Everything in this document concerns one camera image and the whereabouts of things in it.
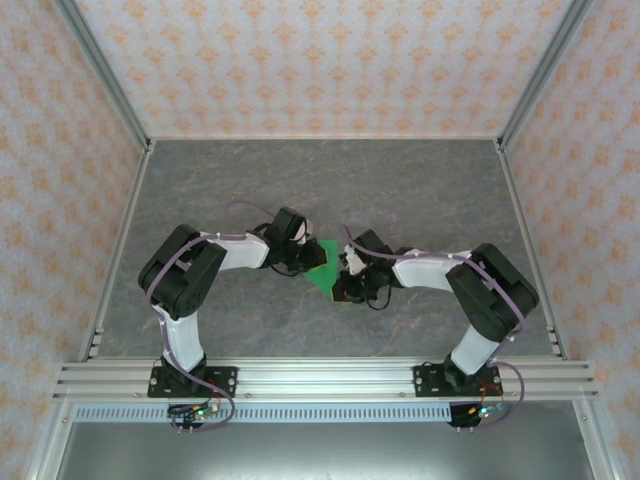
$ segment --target enclosure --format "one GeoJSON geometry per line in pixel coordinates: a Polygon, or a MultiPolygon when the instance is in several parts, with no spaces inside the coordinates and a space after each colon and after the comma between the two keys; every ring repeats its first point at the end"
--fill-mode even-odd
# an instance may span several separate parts
{"type": "Polygon", "coordinates": [[[8,475],[640,476],[637,6],[13,0],[0,21],[8,475]],[[495,244],[540,296],[497,357],[523,376],[500,369],[513,418],[456,435],[460,399],[418,395],[413,369],[469,325],[450,292],[373,311],[242,269],[199,311],[236,415],[175,435],[138,275],[179,224],[265,221],[225,216],[239,199],[340,250],[342,224],[393,250],[495,244]]]}

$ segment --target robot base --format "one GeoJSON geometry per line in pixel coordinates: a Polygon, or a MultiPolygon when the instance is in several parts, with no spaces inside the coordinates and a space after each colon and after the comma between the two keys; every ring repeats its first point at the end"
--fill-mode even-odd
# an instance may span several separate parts
{"type": "MultiPolygon", "coordinates": [[[[162,357],[162,366],[151,369],[147,397],[149,398],[209,398],[211,390],[182,375],[162,357]]],[[[193,376],[201,378],[235,397],[238,383],[237,367],[209,367],[206,357],[191,370],[193,376]]]]}
{"type": "Polygon", "coordinates": [[[459,387],[451,385],[445,379],[444,372],[443,364],[413,367],[416,397],[499,397],[503,393],[498,367],[481,368],[477,374],[469,377],[468,382],[459,387]],[[489,387],[486,392],[483,391],[483,385],[489,387]]]}

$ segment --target wall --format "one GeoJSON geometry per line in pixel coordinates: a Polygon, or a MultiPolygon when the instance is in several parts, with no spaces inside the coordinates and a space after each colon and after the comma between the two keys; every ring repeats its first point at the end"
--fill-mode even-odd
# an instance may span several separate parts
{"type": "Polygon", "coordinates": [[[496,137],[571,2],[78,3],[151,136],[496,137]]]}
{"type": "Polygon", "coordinates": [[[51,0],[0,3],[0,464],[26,475],[139,152],[51,0]]]}
{"type": "Polygon", "coordinates": [[[596,1],[508,152],[572,356],[640,478],[640,9],[596,1]]]}

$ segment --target patterned wallpaper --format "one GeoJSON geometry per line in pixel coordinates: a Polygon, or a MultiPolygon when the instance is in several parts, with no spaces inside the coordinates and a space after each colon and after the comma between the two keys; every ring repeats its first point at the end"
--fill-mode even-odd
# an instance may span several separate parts
{"type": "Polygon", "coordinates": [[[576,358],[640,478],[640,8],[596,1],[508,152],[576,358]]]}
{"type": "Polygon", "coordinates": [[[78,3],[151,136],[495,137],[571,2],[78,3]]]}
{"type": "Polygon", "coordinates": [[[51,0],[0,2],[0,31],[0,477],[21,480],[139,152],[51,0]]]}

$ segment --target black mounting bracket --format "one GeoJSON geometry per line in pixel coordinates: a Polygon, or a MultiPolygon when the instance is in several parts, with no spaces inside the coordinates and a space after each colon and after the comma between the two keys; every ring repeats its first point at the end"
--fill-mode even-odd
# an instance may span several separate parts
{"type": "Polygon", "coordinates": [[[498,367],[483,367],[469,377],[469,381],[459,387],[451,385],[444,376],[443,364],[429,364],[413,367],[413,387],[416,397],[499,397],[503,394],[498,367]]]}
{"type": "MultiPolygon", "coordinates": [[[[203,380],[210,382],[235,397],[238,385],[238,367],[210,367],[204,369],[203,380]]],[[[149,398],[209,398],[211,390],[189,381],[187,384],[177,381],[170,370],[164,366],[153,367],[149,379],[149,398]]]]}

